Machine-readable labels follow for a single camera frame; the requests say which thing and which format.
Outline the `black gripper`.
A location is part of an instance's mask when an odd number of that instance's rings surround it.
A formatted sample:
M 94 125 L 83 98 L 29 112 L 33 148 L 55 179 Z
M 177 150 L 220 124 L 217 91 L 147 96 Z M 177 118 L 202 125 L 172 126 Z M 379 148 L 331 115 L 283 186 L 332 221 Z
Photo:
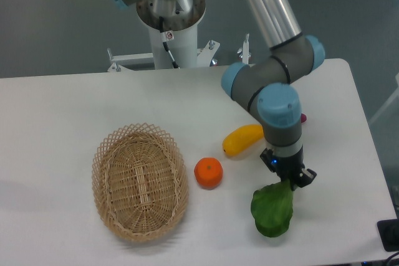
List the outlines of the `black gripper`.
M 315 171 L 305 169 L 303 148 L 288 157 L 276 156 L 272 150 L 266 148 L 260 158 L 272 173 L 277 174 L 281 181 L 287 179 L 290 181 L 292 191 L 310 185 L 317 176 Z

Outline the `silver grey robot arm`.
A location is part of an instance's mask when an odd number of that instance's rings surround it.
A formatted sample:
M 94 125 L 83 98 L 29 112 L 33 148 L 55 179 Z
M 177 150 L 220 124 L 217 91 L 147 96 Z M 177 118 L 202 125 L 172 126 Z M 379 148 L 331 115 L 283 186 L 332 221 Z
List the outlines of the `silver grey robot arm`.
M 204 0 L 113 1 L 120 7 L 136 7 L 150 33 L 156 69 L 200 65 L 197 39 L 185 39 L 182 33 L 196 30 L 204 16 Z M 302 34 L 288 0 L 248 3 L 271 54 L 261 64 L 233 63 L 224 72 L 221 86 L 262 125 L 265 165 L 292 188 L 302 188 L 316 173 L 303 163 L 301 105 L 292 83 L 322 65 L 325 50 L 316 37 Z

